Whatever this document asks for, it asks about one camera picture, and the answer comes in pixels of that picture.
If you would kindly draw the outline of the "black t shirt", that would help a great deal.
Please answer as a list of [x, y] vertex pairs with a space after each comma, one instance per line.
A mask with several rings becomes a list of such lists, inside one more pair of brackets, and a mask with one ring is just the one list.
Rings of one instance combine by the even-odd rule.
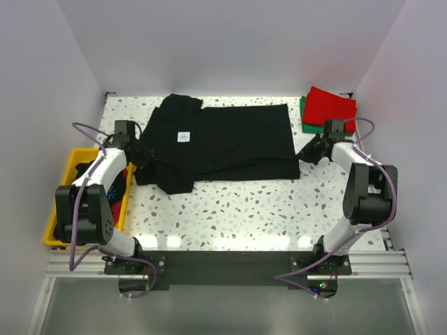
[[171, 94], [154, 108], [141, 140], [153, 159], [135, 171], [139, 186], [169, 195], [197, 181], [299, 179], [288, 106], [203, 107]]

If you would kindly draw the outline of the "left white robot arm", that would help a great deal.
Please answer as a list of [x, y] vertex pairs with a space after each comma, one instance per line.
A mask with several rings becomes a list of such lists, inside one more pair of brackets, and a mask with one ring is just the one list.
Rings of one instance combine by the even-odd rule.
[[71, 266], [76, 246], [102, 246], [106, 253], [121, 256], [120, 265], [137, 274], [145, 265], [138, 240], [115, 227], [107, 192], [115, 179], [128, 170], [145, 167], [153, 153], [138, 138], [134, 121], [115, 122], [115, 132], [99, 145], [96, 159], [84, 173], [55, 192], [54, 236], [71, 245]]

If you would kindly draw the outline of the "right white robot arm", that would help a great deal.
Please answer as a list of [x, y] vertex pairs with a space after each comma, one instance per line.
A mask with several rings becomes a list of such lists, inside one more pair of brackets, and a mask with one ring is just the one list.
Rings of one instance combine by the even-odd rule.
[[397, 168], [383, 165], [346, 139], [346, 122], [330, 119], [297, 155], [298, 160], [318, 164], [323, 158], [340, 166], [348, 175], [343, 216], [329, 233], [314, 245], [305, 269], [327, 274], [336, 257], [349, 253], [365, 233], [389, 224], [397, 212]]

